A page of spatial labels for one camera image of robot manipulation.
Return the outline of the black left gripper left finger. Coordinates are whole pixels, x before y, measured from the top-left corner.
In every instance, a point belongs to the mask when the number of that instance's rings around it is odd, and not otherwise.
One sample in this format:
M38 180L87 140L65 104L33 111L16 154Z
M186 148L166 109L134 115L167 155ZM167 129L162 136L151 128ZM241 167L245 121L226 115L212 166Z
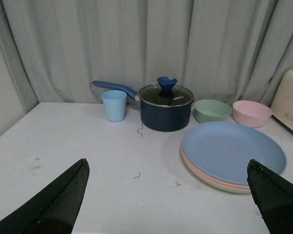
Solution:
M80 159L0 221L0 234L70 234L86 191L90 167Z

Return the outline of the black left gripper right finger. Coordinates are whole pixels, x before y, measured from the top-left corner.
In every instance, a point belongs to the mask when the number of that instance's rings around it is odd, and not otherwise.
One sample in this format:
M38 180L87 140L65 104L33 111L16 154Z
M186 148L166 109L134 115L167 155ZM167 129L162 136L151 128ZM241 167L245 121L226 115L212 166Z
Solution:
M252 159L247 182L271 234L293 234L293 184Z

